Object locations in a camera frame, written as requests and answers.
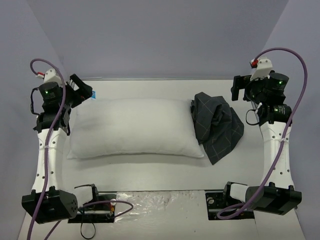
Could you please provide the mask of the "dark grey checked pillowcase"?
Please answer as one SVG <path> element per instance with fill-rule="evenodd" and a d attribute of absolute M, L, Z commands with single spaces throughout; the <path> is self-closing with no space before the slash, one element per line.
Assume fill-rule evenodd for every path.
<path fill-rule="evenodd" d="M 244 123 L 222 96 L 197 93 L 190 112 L 196 139 L 212 165 L 231 153 L 244 135 Z"/>

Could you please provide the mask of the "white pillow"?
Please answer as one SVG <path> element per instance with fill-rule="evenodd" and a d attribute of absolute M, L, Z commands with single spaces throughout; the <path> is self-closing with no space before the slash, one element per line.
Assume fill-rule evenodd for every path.
<path fill-rule="evenodd" d="M 68 159 L 117 154 L 202 158 L 189 100 L 91 100 L 77 107 Z"/>

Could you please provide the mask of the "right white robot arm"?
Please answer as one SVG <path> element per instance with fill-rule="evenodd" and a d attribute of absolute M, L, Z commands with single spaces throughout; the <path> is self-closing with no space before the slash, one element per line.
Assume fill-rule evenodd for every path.
<path fill-rule="evenodd" d="M 260 211 L 285 215 L 297 208 L 302 193 L 295 190 L 290 169 L 289 143 L 292 125 L 292 109 L 284 103 L 284 90 L 289 77 L 271 71 L 267 76 L 253 78 L 236 76 L 231 88 L 236 101 L 239 90 L 243 99 L 251 102 L 251 112 L 256 116 L 263 140 L 263 175 L 260 185 L 228 182 L 222 193 L 226 208 L 217 217 L 234 219 L 244 211 Z"/>

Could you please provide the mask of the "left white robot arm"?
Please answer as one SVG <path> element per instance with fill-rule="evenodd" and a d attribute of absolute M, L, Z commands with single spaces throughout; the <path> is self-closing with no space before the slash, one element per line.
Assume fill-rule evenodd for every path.
<path fill-rule="evenodd" d="M 63 149 L 71 133 L 71 111 L 91 98 L 93 89 L 76 74 L 69 79 L 63 87 L 60 77 L 46 74 L 38 87 L 43 111 L 34 127 L 39 146 L 37 171 L 31 193 L 21 199 L 24 210 L 38 224 L 73 219 L 78 211 L 76 195 L 64 190 L 62 183 Z"/>

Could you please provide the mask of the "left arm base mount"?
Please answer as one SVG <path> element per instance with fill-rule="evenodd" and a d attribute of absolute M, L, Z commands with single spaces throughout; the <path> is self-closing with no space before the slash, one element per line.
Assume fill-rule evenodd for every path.
<path fill-rule="evenodd" d="M 98 224 L 113 223 L 115 221 L 115 209 L 111 209 L 110 203 L 101 203 L 86 207 L 84 209 L 84 217 L 80 212 L 75 218 L 69 219 L 68 224 Z"/>

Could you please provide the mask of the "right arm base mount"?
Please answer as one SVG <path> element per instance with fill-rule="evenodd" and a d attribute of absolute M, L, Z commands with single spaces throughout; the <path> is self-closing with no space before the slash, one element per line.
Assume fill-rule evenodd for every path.
<path fill-rule="evenodd" d="M 225 200 L 223 196 L 223 190 L 213 190 L 205 191 L 207 217 L 209 221 L 220 221 L 217 214 L 220 210 L 235 204 L 240 204 L 241 201 L 231 198 L 230 200 Z M 254 212 L 252 210 L 245 210 L 238 216 L 232 218 L 231 220 L 248 220 L 255 219 Z"/>

